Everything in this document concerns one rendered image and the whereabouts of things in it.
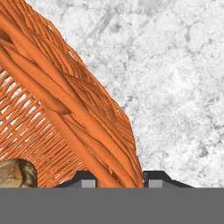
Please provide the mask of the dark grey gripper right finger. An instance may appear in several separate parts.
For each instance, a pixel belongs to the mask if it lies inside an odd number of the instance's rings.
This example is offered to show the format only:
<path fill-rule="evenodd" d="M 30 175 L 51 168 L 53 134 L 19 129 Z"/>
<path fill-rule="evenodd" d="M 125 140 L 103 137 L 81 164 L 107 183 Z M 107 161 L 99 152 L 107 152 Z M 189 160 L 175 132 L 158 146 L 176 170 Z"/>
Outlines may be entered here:
<path fill-rule="evenodd" d="M 143 180 L 145 188 L 191 188 L 190 185 L 171 179 L 165 171 L 144 171 Z"/>

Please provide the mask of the brown bread loaf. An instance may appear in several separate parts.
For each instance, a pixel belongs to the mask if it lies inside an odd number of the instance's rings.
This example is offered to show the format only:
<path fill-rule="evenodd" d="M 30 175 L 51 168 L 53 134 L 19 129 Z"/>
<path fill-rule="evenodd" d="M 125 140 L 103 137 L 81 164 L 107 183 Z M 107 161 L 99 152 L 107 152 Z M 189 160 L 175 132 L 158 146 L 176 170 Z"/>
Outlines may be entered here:
<path fill-rule="evenodd" d="M 0 162 L 0 188 L 33 188 L 38 186 L 35 166 L 22 158 Z"/>

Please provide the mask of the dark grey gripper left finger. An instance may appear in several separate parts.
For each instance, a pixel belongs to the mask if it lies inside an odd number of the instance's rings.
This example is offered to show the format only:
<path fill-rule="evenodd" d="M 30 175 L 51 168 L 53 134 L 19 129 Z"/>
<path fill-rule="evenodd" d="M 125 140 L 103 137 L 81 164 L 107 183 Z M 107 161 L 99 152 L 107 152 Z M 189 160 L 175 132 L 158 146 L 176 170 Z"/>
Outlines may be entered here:
<path fill-rule="evenodd" d="M 90 171 L 77 171 L 72 179 L 57 185 L 57 188 L 96 188 L 96 178 Z"/>

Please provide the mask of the orange wicker basket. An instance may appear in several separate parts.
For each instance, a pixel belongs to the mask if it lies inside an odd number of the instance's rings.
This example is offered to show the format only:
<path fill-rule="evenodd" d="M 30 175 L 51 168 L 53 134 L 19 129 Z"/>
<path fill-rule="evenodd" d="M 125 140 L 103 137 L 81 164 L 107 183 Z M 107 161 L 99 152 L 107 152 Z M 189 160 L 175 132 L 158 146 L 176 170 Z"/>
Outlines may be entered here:
<path fill-rule="evenodd" d="M 90 171 L 102 187 L 142 187 L 129 118 L 52 22 L 0 0 L 0 161 L 23 158 L 41 187 Z"/>

